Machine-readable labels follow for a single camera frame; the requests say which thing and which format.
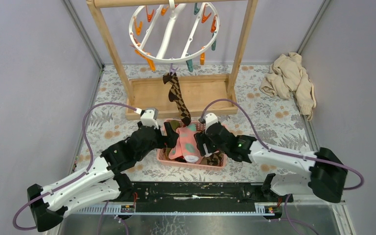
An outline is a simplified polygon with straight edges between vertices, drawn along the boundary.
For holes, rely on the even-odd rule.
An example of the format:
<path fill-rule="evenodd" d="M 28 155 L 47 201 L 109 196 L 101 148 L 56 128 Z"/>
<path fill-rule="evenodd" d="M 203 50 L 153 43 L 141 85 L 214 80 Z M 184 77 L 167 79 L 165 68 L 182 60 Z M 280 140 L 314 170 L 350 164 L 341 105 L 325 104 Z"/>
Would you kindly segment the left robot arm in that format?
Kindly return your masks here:
<path fill-rule="evenodd" d="M 133 200 L 133 185 L 124 171 L 154 149 L 174 148 L 179 138 L 169 122 L 164 123 L 165 135 L 140 122 L 138 126 L 131 136 L 102 151 L 88 169 L 44 187 L 34 184 L 27 189 L 37 231 L 50 230 L 77 210 L 101 201 Z"/>

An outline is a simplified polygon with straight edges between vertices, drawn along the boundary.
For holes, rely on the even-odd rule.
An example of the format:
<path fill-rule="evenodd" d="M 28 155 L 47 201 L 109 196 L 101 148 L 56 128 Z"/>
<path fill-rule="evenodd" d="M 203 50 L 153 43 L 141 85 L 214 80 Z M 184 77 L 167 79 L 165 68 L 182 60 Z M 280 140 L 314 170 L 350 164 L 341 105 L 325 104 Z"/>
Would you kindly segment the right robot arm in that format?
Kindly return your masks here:
<path fill-rule="evenodd" d="M 236 162 L 274 165 L 289 171 L 285 175 L 267 175 L 261 188 L 266 201 L 273 202 L 288 194 L 313 194 L 330 203 L 341 201 L 348 171 L 327 148 L 302 153 L 260 143 L 252 136 L 235 136 L 219 122 L 195 134 L 194 138 L 202 156 L 219 151 Z"/>

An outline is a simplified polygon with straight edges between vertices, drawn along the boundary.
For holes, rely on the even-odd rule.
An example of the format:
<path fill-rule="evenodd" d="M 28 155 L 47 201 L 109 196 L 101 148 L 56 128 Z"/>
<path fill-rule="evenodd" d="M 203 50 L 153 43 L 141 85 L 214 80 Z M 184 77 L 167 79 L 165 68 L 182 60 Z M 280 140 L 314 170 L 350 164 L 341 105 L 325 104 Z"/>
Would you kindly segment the pink sock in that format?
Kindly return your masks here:
<path fill-rule="evenodd" d="M 191 123 L 185 127 L 178 127 L 176 133 L 179 134 L 176 146 L 170 150 L 168 158 L 171 160 L 183 158 L 187 163 L 199 164 L 201 156 L 194 135 L 197 133 L 196 125 Z"/>

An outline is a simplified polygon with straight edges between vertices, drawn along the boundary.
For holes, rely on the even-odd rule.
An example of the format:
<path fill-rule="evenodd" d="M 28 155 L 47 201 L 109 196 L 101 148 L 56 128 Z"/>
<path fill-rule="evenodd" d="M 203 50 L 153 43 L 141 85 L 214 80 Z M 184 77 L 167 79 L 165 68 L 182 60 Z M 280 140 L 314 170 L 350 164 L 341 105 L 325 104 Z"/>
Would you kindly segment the brown beige argyle sock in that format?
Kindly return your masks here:
<path fill-rule="evenodd" d="M 171 87 L 168 92 L 168 99 L 170 102 L 175 102 L 179 111 L 179 117 L 185 126 L 189 126 L 191 123 L 191 114 L 187 108 L 176 73 L 167 73 L 163 76 L 163 83 L 170 83 Z"/>

